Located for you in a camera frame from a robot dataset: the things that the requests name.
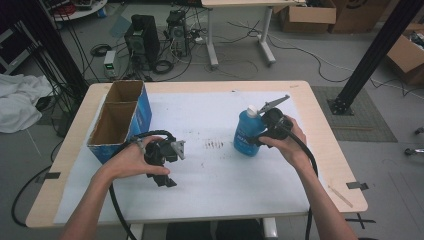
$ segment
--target bottle cap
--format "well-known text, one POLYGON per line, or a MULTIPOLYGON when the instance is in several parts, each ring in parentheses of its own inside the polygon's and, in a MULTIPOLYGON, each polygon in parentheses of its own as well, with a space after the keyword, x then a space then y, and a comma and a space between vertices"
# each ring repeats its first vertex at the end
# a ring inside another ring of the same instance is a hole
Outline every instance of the bottle cap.
POLYGON ((255 118, 256 116, 258 116, 258 109, 253 105, 249 105, 249 107, 247 108, 247 116, 249 116, 250 118, 255 118))

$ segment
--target blue cardboard box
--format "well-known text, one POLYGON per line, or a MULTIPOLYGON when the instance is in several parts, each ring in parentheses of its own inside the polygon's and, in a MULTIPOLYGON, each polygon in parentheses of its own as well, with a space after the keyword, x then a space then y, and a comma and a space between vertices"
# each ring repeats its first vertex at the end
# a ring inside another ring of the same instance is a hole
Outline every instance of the blue cardboard box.
POLYGON ((133 135, 149 131, 152 111, 142 81, 115 81, 87 142, 104 164, 133 135))

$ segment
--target white cloth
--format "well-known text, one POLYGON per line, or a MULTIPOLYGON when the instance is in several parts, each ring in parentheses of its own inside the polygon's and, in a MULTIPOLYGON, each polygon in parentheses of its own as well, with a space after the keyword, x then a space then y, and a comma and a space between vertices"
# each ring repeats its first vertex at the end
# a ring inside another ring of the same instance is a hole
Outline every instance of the white cloth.
POLYGON ((51 92, 45 76, 0 74, 0 132, 13 133, 36 123, 42 114, 35 105, 51 92))

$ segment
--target concrete floor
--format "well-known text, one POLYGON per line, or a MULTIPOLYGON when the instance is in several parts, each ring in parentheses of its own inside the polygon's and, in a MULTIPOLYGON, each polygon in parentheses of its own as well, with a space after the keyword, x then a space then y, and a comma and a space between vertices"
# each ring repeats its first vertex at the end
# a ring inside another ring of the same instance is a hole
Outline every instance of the concrete floor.
MULTIPOLYGON (((67 26, 72 24, 88 58, 90 49, 100 43, 115 46, 123 43, 123 39, 114 38, 111 28, 118 21, 125 8, 146 8, 142 5, 113 5, 116 10, 107 18, 97 18, 95 14, 67 22, 60 31, 64 42, 82 67, 81 57, 76 45, 69 36, 67 26)), ((240 9, 237 13, 217 11, 223 17, 217 17, 214 25, 215 42, 228 41, 245 36, 246 29, 234 27, 228 21, 253 26, 263 16, 263 10, 257 8, 240 9)), ((201 22, 206 18, 200 16, 201 22)), ((270 35, 275 45, 298 48, 313 52, 331 64, 323 64, 323 74, 333 80, 348 77, 351 72, 343 68, 354 69, 376 36, 379 26, 366 34, 294 34, 280 31, 275 18, 271 21, 270 35)), ((216 51, 221 62, 219 71, 209 72, 205 46, 193 49, 193 60, 187 71, 172 81, 236 81, 249 80, 306 80, 311 86, 344 86, 345 82, 334 83, 324 80, 318 74, 318 62, 311 55, 294 49, 277 49, 271 47, 277 63, 268 68, 262 53, 256 47, 255 38, 246 38, 233 44, 217 43, 216 51)), ((121 66, 126 66, 126 57, 122 57, 121 66)), ((102 58, 95 58, 91 64, 94 72, 105 81, 102 69, 102 58)), ((181 73, 186 64, 179 63, 175 69, 165 76, 152 74, 154 80, 173 77, 181 73)), ((16 74, 41 75, 31 59, 25 61, 16 74)), ((87 72, 86 79, 94 74, 87 72)), ((379 82, 396 78, 385 61, 373 74, 379 82)), ((405 156, 406 148, 424 146, 424 136, 414 135, 414 131, 424 124, 423 97, 424 91, 417 90, 406 96, 402 95, 401 83, 391 81, 390 86, 374 87, 371 82, 365 86, 374 104, 384 117, 391 131, 398 139, 397 143, 385 142, 347 142, 339 141, 340 147, 356 177, 367 183, 364 191, 369 208, 361 213, 363 219, 375 220, 376 223, 365 223, 362 229, 359 223, 350 223, 359 237, 376 239, 424 239, 424 155, 405 156)), ((41 169, 49 166, 53 148, 62 140, 56 136, 52 126, 33 125, 30 128, 13 134, 0 133, 0 232, 2 239, 55 239, 60 228, 28 229, 17 226, 11 218, 12 202, 21 187, 41 169)), ((41 183, 29 185, 17 205, 17 217, 24 221, 41 183)), ((356 218, 355 214, 347 214, 347 218, 356 218)), ((277 218, 280 239, 303 239, 306 217, 277 218)), ((145 238, 151 240, 165 239, 166 224, 150 224, 146 226, 145 238)), ((120 226, 99 227, 98 239, 125 239, 120 226)), ((313 229, 311 239, 317 239, 313 229)))

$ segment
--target black tape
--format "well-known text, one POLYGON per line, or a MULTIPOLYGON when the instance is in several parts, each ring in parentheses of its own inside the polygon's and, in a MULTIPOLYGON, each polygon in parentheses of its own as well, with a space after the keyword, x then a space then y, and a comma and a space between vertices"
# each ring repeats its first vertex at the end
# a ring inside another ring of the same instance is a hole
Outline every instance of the black tape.
POLYGON ((350 182, 350 183, 346 183, 346 185, 349 189, 359 188, 359 189, 361 189, 361 191, 369 189, 369 187, 366 183, 350 182))
POLYGON ((46 173, 44 179, 58 179, 60 176, 60 172, 49 172, 46 173))

